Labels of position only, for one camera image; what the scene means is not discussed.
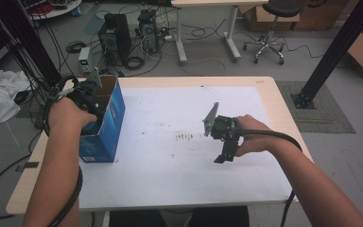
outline wrist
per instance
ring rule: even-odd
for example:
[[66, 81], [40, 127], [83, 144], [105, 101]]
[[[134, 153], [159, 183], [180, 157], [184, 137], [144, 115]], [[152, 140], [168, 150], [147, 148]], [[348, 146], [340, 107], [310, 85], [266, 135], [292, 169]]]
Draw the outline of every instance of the wrist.
[[278, 154], [280, 151], [283, 151], [285, 149], [288, 149], [290, 147], [294, 147], [295, 146], [283, 139], [283, 138], [278, 138], [278, 137], [273, 137], [273, 138], [270, 138], [269, 139], [269, 143], [268, 143], [268, 151], [273, 155], [275, 156], [276, 154]]

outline desk leg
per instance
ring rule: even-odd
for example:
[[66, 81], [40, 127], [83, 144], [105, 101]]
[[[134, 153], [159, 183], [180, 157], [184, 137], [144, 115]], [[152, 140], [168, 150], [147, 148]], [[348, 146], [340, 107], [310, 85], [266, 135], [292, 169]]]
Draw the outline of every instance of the desk leg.
[[237, 15], [237, 10], [238, 10], [238, 6], [232, 7], [231, 18], [230, 18], [231, 21], [229, 23], [229, 31], [224, 33], [226, 43], [228, 44], [229, 48], [232, 50], [234, 63], [236, 63], [237, 60], [241, 59], [241, 55], [238, 52], [237, 47], [235, 47], [234, 41], [232, 39], [233, 31], [234, 31], [234, 22], [235, 22], [235, 17]]
[[176, 35], [176, 46], [178, 48], [179, 59], [181, 61], [181, 65], [187, 63], [187, 57], [184, 52], [184, 46], [182, 45], [182, 19], [181, 19], [181, 8], [177, 9], [177, 21], [178, 21], [178, 28], [177, 28], [177, 35]]

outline floor mat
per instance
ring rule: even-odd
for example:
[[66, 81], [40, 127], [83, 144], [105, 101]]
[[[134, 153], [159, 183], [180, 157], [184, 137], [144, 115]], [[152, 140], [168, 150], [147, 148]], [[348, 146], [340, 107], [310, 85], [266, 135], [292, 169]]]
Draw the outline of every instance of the floor mat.
[[291, 94], [298, 94], [305, 85], [301, 81], [276, 81], [288, 109], [301, 132], [355, 133], [344, 112], [340, 109], [324, 84], [314, 98], [315, 110], [296, 109]]

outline office chair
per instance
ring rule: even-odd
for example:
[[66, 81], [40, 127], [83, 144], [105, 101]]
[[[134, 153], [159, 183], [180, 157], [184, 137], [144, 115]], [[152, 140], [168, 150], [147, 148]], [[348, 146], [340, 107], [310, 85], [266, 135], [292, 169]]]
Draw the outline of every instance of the office chair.
[[279, 55], [279, 64], [284, 64], [285, 59], [282, 55], [282, 50], [285, 47], [284, 43], [280, 42], [272, 42], [272, 36], [274, 29], [276, 27], [276, 23], [279, 17], [294, 17], [300, 12], [300, 6], [294, 0], [269, 0], [268, 3], [262, 5], [265, 11], [268, 13], [275, 15], [275, 20], [272, 23], [270, 31], [268, 32], [268, 36], [265, 37], [263, 35], [260, 36], [258, 41], [246, 41], [244, 42], [244, 50], [247, 49], [247, 44], [258, 44], [262, 47], [258, 50], [255, 55], [254, 63], [258, 63], [258, 58], [261, 53], [266, 49], [269, 48], [277, 55]]

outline black metal pole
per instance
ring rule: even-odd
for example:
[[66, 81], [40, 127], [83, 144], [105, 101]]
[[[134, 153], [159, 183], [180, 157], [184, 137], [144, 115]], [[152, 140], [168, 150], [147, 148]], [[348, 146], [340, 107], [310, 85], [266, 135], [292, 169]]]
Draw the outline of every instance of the black metal pole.
[[352, 14], [338, 32], [310, 79], [297, 96], [294, 96], [296, 108], [307, 108], [311, 105], [323, 83], [329, 78], [341, 57], [347, 52], [363, 30], [363, 0], [355, 6]]

